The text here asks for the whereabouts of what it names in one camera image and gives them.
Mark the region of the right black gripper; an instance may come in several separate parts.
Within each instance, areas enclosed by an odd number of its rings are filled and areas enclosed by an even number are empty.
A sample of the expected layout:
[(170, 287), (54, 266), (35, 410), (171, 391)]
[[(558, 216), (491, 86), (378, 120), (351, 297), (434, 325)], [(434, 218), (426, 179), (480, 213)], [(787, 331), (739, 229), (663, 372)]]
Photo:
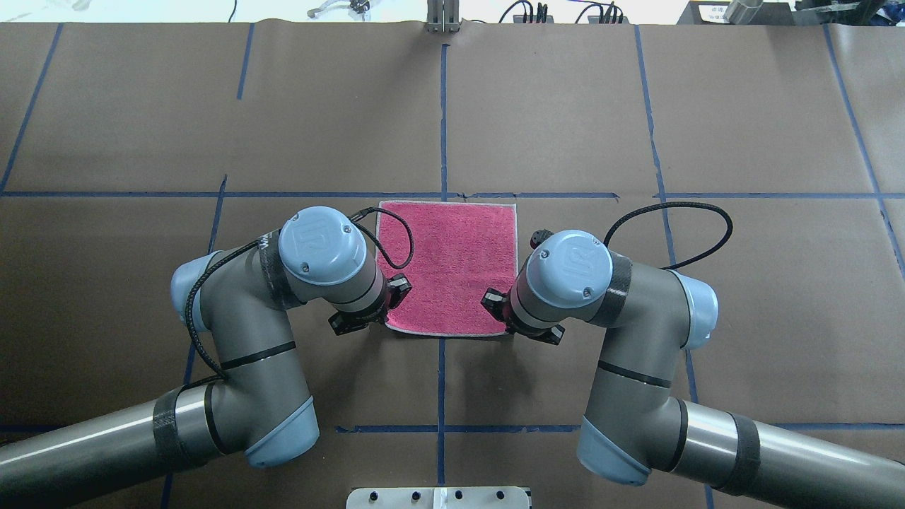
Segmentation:
[(540, 321), (521, 306), (517, 297), (504, 297), (501, 321), (506, 331), (529, 339), (556, 339), (556, 323)]

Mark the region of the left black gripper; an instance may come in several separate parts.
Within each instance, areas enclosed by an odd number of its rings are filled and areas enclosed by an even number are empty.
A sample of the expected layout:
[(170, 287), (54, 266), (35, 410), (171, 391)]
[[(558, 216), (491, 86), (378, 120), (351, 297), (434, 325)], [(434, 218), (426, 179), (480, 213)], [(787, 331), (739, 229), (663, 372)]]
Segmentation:
[(387, 279), (382, 274), (376, 274), (368, 292), (351, 304), (346, 312), (350, 331), (360, 331), (372, 322), (382, 321), (381, 317), (387, 312), (387, 296)]

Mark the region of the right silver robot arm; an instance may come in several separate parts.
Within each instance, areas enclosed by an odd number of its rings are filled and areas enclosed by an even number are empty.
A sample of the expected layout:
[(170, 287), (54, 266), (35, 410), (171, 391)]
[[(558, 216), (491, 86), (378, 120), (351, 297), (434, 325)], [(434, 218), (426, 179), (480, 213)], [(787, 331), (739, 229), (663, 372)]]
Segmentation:
[(576, 457), (642, 486), (652, 471), (786, 508), (901, 508), (903, 464), (673, 397), (679, 352), (718, 321), (704, 281), (637, 264), (582, 230), (539, 230), (507, 292), (481, 305), (508, 333), (557, 345), (563, 321), (605, 330)]

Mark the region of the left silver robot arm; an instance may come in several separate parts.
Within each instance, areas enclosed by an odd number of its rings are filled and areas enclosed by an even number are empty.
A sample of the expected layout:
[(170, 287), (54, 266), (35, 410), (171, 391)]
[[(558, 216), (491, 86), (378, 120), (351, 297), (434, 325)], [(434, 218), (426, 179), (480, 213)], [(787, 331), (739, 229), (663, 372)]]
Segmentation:
[(2, 447), (4, 508), (65, 507), (243, 453), (252, 467), (319, 438), (288, 311), (326, 300), (337, 335), (384, 322), (409, 290), (385, 277), (361, 220), (311, 206), (278, 230), (181, 265), (170, 296), (214, 376), (152, 402)]

